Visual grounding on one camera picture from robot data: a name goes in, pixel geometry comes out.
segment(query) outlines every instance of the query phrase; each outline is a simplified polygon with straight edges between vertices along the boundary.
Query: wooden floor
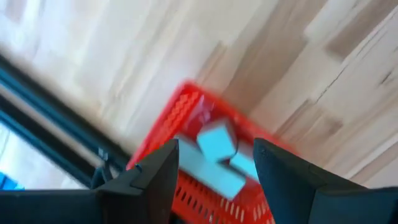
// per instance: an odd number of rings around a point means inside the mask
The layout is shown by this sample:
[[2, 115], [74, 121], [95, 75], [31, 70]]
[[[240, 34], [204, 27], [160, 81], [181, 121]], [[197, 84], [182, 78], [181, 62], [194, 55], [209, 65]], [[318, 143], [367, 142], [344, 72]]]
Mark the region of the wooden floor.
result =
[[398, 0], [0, 0], [0, 47], [134, 152], [196, 80], [368, 187], [397, 185]]

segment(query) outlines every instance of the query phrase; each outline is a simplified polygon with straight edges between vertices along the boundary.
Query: red plastic basket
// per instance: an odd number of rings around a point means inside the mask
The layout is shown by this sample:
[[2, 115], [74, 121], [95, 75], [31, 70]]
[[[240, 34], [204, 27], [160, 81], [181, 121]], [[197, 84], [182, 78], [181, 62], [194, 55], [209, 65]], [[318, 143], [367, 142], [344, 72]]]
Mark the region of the red plastic basket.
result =
[[[195, 140], [203, 125], [225, 117], [233, 122], [238, 139], [253, 142], [256, 137], [264, 138], [291, 150], [223, 100], [186, 82], [175, 91], [127, 168], [131, 169], [177, 133]], [[229, 201], [179, 171], [172, 210], [190, 223], [274, 223], [261, 186], [251, 179], [247, 179], [242, 191]]]

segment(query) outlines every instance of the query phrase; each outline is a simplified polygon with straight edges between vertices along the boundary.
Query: light blue cube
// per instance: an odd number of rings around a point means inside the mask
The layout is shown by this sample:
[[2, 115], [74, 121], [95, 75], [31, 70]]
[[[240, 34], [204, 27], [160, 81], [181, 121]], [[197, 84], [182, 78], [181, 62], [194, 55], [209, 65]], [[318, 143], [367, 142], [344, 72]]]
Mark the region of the light blue cube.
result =
[[191, 140], [181, 136], [176, 138], [180, 149], [180, 169], [228, 200], [234, 199], [244, 187], [246, 178], [221, 164], [206, 160]]
[[230, 160], [229, 165], [259, 182], [256, 165], [254, 164], [253, 159], [253, 147], [249, 144], [242, 141], [239, 142], [238, 152]]
[[203, 127], [197, 143], [206, 159], [212, 162], [220, 162], [236, 154], [236, 135], [227, 119]]

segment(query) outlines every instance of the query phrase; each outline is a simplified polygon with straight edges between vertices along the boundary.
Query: light blue block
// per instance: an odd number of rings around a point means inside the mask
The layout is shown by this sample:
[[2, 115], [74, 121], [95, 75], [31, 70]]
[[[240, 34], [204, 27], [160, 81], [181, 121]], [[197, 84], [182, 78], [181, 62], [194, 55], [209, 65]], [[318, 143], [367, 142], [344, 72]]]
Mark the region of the light blue block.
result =
[[229, 165], [257, 182], [259, 181], [256, 165], [253, 160], [253, 147], [245, 142], [239, 142], [238, 151], [230, 160]]
[[205, 159], [195, 143], [178, 137], [180, 169], [197, 181], [232, 200], [244, 187], [246, 178], [221, 164]]
[[236, 154], [236, 136], [226, 119], [202, 128], [197, 136], [197, 143], [209, 161], [220, 162]]

